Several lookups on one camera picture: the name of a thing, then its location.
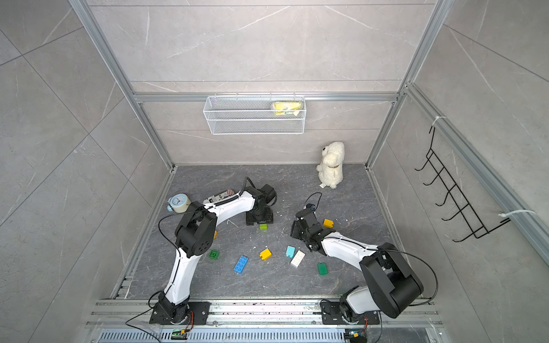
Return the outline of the small yellow lego brick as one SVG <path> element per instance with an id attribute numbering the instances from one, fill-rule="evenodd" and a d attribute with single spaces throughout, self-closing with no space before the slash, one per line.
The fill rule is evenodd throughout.
<path id="1" fill-rule="evenodd" d="M 332 220 L 324 219 L 323 226 L 331 229 L 334 227 L 334 222 Z"/>

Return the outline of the cyan lego brick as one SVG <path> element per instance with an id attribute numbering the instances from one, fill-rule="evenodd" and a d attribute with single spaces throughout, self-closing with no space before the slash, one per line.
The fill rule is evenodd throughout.
<path id="1" fill-rule="evenodd" d="M 288 258 L 293 258 L 295 255 L 295 248 L 293 246 L 288 246 L 286 249 L 285 256 Z"/>

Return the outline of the blue long lego brick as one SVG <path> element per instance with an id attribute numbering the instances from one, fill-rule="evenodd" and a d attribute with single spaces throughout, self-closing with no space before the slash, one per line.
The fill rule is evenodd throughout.
<path id="1" fill-rule="evenodd" d="M 246 257 L 246 256 L 241 256 L 236 265 L 234 266 L 234 271 L 237 273 L 237 274 L 242 274 L 242 272 L 244 271 L 247 263 L 248 263 L 249 259 Z"/>

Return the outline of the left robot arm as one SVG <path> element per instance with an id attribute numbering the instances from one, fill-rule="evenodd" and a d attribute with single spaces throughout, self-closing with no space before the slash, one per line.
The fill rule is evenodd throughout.
<path id="1" fill-rule="evenodd" d="M 189 303 L 190 286 L 201 256 L 214 241 L 217 225 L 242 213 L 247 225 L 272 224 L 271 206 L 276 201 L 273 187 L 266 184 L 258 189 L 245 177 L 238 192 L 227 190 L 203 202 L 190 203 L 174 231 L 174 267 L 167 286 L 157 293 L 157 304 L 150 309 L 150 324 L 204 324 L 210 303 Z"/>

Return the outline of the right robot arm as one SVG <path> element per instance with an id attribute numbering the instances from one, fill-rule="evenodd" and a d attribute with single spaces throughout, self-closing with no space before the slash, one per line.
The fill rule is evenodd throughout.
<path id="1" fill-rule="evenodd" d="M 346 323 L 360 321 L 364 314 L 382 312 L 395 319 L 407 307 L 414 307 L 424 285 L 403 257 L 406 253 L 390 243 L 379 246 L 352 240 L 320 224 L 317 204 L 305 202 L 295 215 L 291 237 L 305 243 L 312 252 L 339 259 L 363 273 L 366 285 L 344 293 L 330 315 Z"/>

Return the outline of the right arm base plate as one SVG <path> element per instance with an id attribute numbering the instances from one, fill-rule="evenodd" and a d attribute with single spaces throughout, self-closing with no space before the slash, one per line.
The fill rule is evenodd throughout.
<path id="1" fill-rule="evenodd" d="M 380 315 L 376 311 L 357 314 L 340 301 L 320 300 L 320 309 L 324 325 L 380 324 Z"/>

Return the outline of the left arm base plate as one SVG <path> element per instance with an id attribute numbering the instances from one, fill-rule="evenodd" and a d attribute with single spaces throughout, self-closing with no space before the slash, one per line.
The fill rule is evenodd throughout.
<path id="1" fill-rule="evenodd" d="M 160 325 L 205 325 L 210 312 L 210 302 L 187 302 L 177 306 L 155 304 L 149 320 L 150 324 Z"/>

